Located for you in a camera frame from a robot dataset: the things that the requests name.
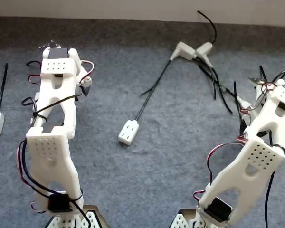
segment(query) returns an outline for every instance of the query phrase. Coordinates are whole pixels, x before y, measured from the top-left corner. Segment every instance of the white 3d-printed bracket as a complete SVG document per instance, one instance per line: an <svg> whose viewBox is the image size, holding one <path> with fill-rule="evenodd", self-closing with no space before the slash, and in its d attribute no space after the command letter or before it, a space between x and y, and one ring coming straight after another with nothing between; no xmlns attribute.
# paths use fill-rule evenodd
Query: white 3d-printed bracket
<svg viewBox="0 0 285 228"><path fill-rule="evenodd" d="M91 222L91 228L100 228L100 224L98 223L95 213L92 211L88 211L86 216ZM66 221L61 217L54 217L51 222L45 228L74 228L75 227L75 219ZM85 219L82 219L81 226L76 226L80 228L88 228L88 222Z"/></svg>
<svg viewBox="0 0 285 228"><path fill-rule="evenodd" d="M207 186L199 201L198 213L216 226L236 225L257 201L268 178L285 158L284 151L279 147L285 148L285 110L279 107L280 103L285 104L285 88L280 80L280 85L267 95L267 101L259 116L247 127L248 142L236 159ZM257 136L258 132L268 129L272 131L273 145L279 146L271 147ZM250 172L250 167L254 167L255 171ZM229 189L239 190L238 201L229 220L219 223L205 213L204 208L207 208L215 197Z"/></svg>

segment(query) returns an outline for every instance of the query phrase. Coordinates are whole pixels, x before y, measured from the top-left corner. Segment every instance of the black cable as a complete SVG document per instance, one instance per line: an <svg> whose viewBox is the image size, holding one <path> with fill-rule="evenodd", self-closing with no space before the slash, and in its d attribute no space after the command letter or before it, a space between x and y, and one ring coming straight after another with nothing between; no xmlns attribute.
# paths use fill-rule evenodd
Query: black cable
<svg viewBox="0 0 285 228"><path fill-rule="evenodd" d="M216 90L216 87L215 87L215 77L213 75L213 72L211 70L211 67L209 67L202 59L200 59L199 57L196 58L196 60L198 61L198 63L204 65L205 67L208 68L208 70L210 71L210 74L211 74L211 79L212 79L212 84L213 84L213 98L214 100L217 99L217 90Z"/></svg>
<svg viewBox="0 0 285 228"><path fill-rule="evenodd" d="M87 220L87 222L88 222L88 228L90 228L91 227L91 222L90 222L90 220L88 219L88 217L86 216L86 214L81 210L81 208L78 206L78 204L75 202L75 201L71 201L71 203L73 203L74 204L74 206L79 210L79 212L82 214L82 216L85 218L85 220Z"/></svg>
<svg viewBox="0 0 285 228"><path fill-rule="evenodd" d="M225 100L225 98L224 98L223 91L222 91L222 88L220 87L220 83L219 83L219 76L218 76L218 74L217 74L217 72L215 71L214 68L212 68L212 71L214 72L214 75L215 75L215 77L217 78L218 86L219 86L219 87L218 87L218 89L219 89L219 94L220 94L220 96L221 96L221 98L222 98L222 100L223 100L223 103L224 103L225 107L227 108L227 110L230 112L230 114L233 114L233 112L232 112L231 109L229 108L229 106L228 106L228 104L227 104L227 102L226 102L226 100Z"/></svg>
<svg viewBox="0 0 285 228"><path fill-rule="evenodd" d="M53 107L53 106L55 106L55 105L57 105L57 104L59 104L61 102L64 102L64 101L66 101L68 99L79 97L79 96L81 96L81 94L75 94L75 95L72 95L72 96L68 96L68 97L63 98L63 99L61 99L61 100L59 100L57 102L54 102L54 103L52 103L52 104L50 104L50 105L48 105L48 106L46 106L44 108L41 108L40 110L36 111L35 113L38 114L38 113L40 113L40 112L42 112L42 111L44 111L44 110L46 110L46 109L48 109L50 107Z"/></svg>
<svg viewBox="0 0 285 228"><path fill-rule="evenodd" d="M270 146L279 146L279 147L281 147L283 149L283 151L284 151L284 154L285 154L285 148L284 147L282 147L281 145L276 145L276 144L273 145L273 142L272 142L272 132L271 131L269 132L269 141L270 141ZM274 177L275 177L275 172L273 172L271 174L271 177L270 177L270 180L269 180L269 184L268 184L268 188L267 188L267 192L266 192L266 197L265 197L265 209L264 209L264 212L265 212L265 228L268 228L268 215L267 215L268 198L269 198L269 193L270 193L270 189L271 189Z"/></svg>
<svg viewBox="0 0 285 228"><path fill-rule="evenodd" d="M272 82L276 82L278 79L284 78L285 77L285 70L280 72L275 78L272 80Z"/></svg>
<svg viewBox="0 0 285 228"><path fill-rule="evenodd" d="M30 173L29 173L29 171L28 171L28 169L27 169L27 166L26 166L26 161L25 161L26 146L27 146L27 140L25 139L25 140L23 141L23 145L22 145L22 155L21 155L21 157L22 157L22 168L23 168L23 171L24 171L24 173L26 174L27 178L28 178L32 183L34 183L36 186L38 186L39 188L41 188L41 189L43 189L43 190L45 190L45 191L51 192L51 193L56 194L56 195L63 195L63 194L60 193L60 192L54 191L54 190L52 190L52 189L49 189L49 188L43 186L42 184L38 183L38 182L30 175ZM44 196L44 197L46 197L46 198L49 198L49 196L43 194L42 192L40 192L39 190L37 190L34 186L30 185L30 187L31 187L35 192L37 192L38 194L40 194L40 195L42 195L42 196ZM90 222L90 220L88 219L88 217L86 216L86 214L81 210L81 208L80 208L80 207L78 206L78 204L76 203L76 201L79 200L79 199L82 197L82 195L83 195L83 192L82 192L82 190L81 190L81 195L80 195L77 199L71 199L71 198L70 198L69 201L74 204L74 206L79 210L79 212L80 212L80 213L83 215L83 217L87 220L87 222L88 222L88 228L90 228L90 227L91 227L91 222Z"/></svg>
<svg viewBox="0 0 285 228"><path fill-rule="evenodd" d="M265 82L268 82L267 77L265 75L264 69L262 66L260 66L260 75L261 75L261 79L263 79Z"/></svg>
<svg viewBox="0 0 285 228"><path fill-rule="evenodd" d="M166 64L164 70L162 71L161 75L160 75L159 78L156 80L155 84L152 86L152 89L150 90L150 92L149 92L149 94L148 94L146 100L144 101L142 108L140 109L140 111L138 112L138 114L137 114L136 117L135 117L135 120L136 120L136 121L141 117L141 115L142 115L142 113L143 113L145 107L147 106L147 104L148 104L148 102L149 102L150 97L152 96L152 94L153 94L153 92L154 92L156 86L159 84L159 82L160 82L162 76L164 75L164 73L165 73L167 67L169 66L170 62L171 62L171 60L168 61L168 63Z"/></svg>
<svg viewBox="0 0 285 228"><path fill-rule="evenodd" d="M237 93L237 82L236 81L233 82L233 91L234 91L234 95L235 95L234 96L234 101L236 102L239 120L240 120L240 122L242 122L243 119L242 119L241 112L239 111L239 103L238 103L238 99L237 99L238 98L238 93Z"/></svg>
<svg viewBox="0 0 285 228"><path fill-rule="evenodd" d="M202 67L200 64L199 64L198 66L199 66L199 68L201 69L201 71L202 71L208 78L212 79L211 74L209 74L209 72L208 72L207 70L205 70L204 67ZM220 84L220 86L221 86L222 88L224 88L225 91L226 91L227 93L229 93L233 98L235 97L234 93L233 93L230 89L228 89L226 86L224 86L223 84Z"/></svg>
<svg viewBox="0 0 285 228"><path fill-rule="evenodd" d="M32 63L38 63L39 65L41 65L41 62L36 61L36 60L29 61L28 63L26 63L26 65L30 66Z"/></svg>
<svg viewBox="0 0 285 228"><path fill-rule="evenodd" d="M0 110L1 110L1 104L2 104L2 98L3 98L6 76L8 75L8 68L9 68L9 64L6 63L5 68L4 68L4 75L3 75L2 85L1 85L1 91L0 91Z"/></svg>
<svg viewBox="0 0 285 228"><path fill-rule="evenodd" d="M206 19L210 22L210 24L212 25L213 30L214 30L214 38L213 38L213 41L212 41L211 43L214 44L215 41L217 40L217 36L218 36L218 32L217 32L217 29L216 29L215 25L213 24L213 22L212 22L205 14L203 14L203 13L200 12L199 10L198 10L198 13L199 13L200 15L202 15L204 18L206 18Z"/></svg>

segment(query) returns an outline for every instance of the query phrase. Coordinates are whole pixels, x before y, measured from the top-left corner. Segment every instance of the blue-gray carpet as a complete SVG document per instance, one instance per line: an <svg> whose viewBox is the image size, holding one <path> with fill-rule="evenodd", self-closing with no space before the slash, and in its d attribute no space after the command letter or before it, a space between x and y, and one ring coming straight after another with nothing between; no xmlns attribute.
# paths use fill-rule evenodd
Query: blue-gray carpet
<svg viewBox="0 0 285 228"><path fill-rule="evenodd" d="M269 79L285 69L285 28L217 28L209 58L225 86L232 89L237 80L238 95L253 101L247 78L259 76L258 66ZM38 47L51 39L95 63L94 83L88 98L76 104L76 136L69 142L85 204L97 205L112 228L166 228L180 208L194 208L193 191L209 181L208 152L238 135L232 97L226 94L230 115L219 97L213 100L211 81L197 65L177 58L150 99L133 145L120 145L117 135L141 108L139 94L155 82L176 44L182 40L197 48L211 34L209 24L199 23L0 18L0 85L9 63L0 136L0 227L42 228L50 219L29 207L34 194L20 181L16 149L32 115L20 102L38 90L27 82L38 68L25 63L41 60ZM54 110L49 121L60 123L60 113ZM215 175L239 150L217 151L211 160ZM276 172L268 213L269 227L285 227L285 161ZM264 227L264 194L238 227Z"/></svg>

